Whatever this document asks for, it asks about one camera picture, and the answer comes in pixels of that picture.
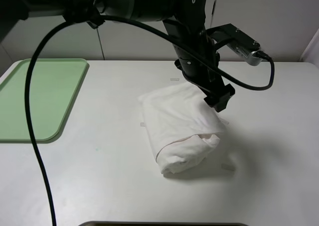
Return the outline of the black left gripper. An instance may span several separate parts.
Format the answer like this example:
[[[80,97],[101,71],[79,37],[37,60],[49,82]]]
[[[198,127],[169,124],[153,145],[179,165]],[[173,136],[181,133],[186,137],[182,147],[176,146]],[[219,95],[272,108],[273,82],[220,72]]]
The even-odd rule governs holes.
[[[163,24],[169,36],[191,48],[209,63],[216,63],[212,42],[207,38],[204,24],[198,24],[197,30],[193,33],[176,20],[167,19],[163,21]],[[234,87],[230,84],[224,86],[221,76],[214,73],[179,46],[174,45],[173,47],[186,79],[209,93],[219,94],[218,97],[206,95],[204,98],[206,104],[214,108],[216,112],[225,110],[229,100],[235,94]]]

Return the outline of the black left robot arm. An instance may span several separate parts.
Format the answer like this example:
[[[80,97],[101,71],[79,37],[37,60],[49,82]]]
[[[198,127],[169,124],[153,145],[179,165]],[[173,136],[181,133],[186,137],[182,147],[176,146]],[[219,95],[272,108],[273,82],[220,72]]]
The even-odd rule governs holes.
[[[106,21],[139,27],[173,44],[176,67],[204,92],[205,102],[220,112],[235,90],[223,82],[218,44],[205,28],[205,5],[206,0],[0,0],[0,36],[5,38],[20,20],[62,16],[64,22],[41,41],[36,50],[40,53],[57,32],[77,23],[93,29]]]

